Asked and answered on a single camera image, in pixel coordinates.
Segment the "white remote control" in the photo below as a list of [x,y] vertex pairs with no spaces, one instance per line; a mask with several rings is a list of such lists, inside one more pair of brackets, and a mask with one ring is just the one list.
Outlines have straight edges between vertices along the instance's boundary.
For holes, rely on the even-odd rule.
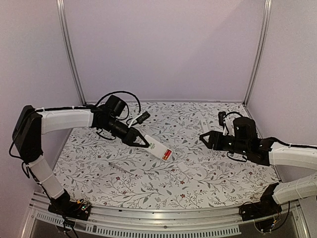
[[149,135],[145,135],[145,138],[150,144],[150,146],[148,148],[145,148],[145,150],[159,159],[162,159],[162,157],[167,149],[171,150],[169,147],[163,145],[162,143],[160,143],[156,139],[150,137]]

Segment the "white battery compartment cover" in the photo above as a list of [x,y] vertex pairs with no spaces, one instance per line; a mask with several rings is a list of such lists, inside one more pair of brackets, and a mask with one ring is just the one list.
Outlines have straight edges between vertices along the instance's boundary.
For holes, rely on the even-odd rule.
[[178,164],[177,164],[177,167],[178,167],[179,170],[182,171],[182,172],[186,172],[186,171],[189,170],[189,168],[188,168],[183,162],[178,163]]

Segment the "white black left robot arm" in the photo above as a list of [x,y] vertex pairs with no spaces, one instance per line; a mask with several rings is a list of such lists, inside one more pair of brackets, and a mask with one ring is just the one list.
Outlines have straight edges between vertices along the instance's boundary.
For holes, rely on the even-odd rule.
[[73,203],[44,159],[42,135],[64,129],[90,127],[105,130],[130,147],[149,147],[139,130],[124,124],[120,119],[127,103],[115,93],[108,93],[105,98],[107,101],[104,104],[98,101],[94,105],[76,107],[35,109],[26,105],[13,130],[10,148],[17,149],[16,158],[22,160],[23,171],[27,177],[33,177],[63,215],[72,213]]

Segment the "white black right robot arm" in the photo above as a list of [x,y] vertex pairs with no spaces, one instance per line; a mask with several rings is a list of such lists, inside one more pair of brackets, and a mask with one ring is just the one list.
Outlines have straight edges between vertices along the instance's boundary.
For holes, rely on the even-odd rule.
[[[259,138],[255,121],[247,117],[234,119],[233,129],[233,135],[211,130],[201,134],[199,139],[209,149],[236,153],[258,165],[317,169],[316,146],[290,144],[275,137]],[[275,209],[275,205],[316,194],[316,174],[291,182],[271,184],[262,194],[256,212],[260,216],[267,216]]]

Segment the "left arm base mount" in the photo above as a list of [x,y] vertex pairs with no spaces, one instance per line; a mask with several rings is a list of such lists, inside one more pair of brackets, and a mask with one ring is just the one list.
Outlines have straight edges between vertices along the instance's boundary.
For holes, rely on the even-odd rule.
[[48,211],[62,217],[87,221],[91,206],[87,203],[71,201],[69,196],[60,196],[57,199],[51,199]]

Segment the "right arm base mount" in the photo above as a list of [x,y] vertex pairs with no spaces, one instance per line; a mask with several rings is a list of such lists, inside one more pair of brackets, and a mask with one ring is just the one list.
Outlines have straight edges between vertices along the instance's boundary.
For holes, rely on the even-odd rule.
[[255,228],[260,233],[270,233],[280,220],[282,208],[274,201],[245,202],[239,207],[242,221],[254,221]]

